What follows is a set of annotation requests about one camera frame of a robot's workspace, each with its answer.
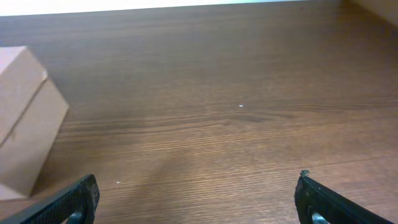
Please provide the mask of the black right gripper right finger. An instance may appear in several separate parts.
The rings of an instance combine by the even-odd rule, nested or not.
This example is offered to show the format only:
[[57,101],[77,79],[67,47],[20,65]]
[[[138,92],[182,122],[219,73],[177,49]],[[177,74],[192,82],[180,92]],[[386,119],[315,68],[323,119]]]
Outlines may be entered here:
[[294,193],[300,224],[392,224],[311,179],[308,173],[308,170],[300,172]]

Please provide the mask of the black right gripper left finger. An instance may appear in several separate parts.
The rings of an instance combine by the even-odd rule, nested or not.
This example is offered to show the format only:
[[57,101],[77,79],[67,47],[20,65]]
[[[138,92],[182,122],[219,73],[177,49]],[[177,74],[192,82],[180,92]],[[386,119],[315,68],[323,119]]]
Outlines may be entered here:
[[93,174],[4,219],[1,224],[93,224],[100,190]]

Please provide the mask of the brown cardboard box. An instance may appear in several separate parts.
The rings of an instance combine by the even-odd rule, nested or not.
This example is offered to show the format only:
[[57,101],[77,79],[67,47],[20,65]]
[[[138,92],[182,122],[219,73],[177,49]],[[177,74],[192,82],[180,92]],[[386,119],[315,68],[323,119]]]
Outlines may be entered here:
[[68,109],[27,47],[1,48],[1,200],[30,197]]

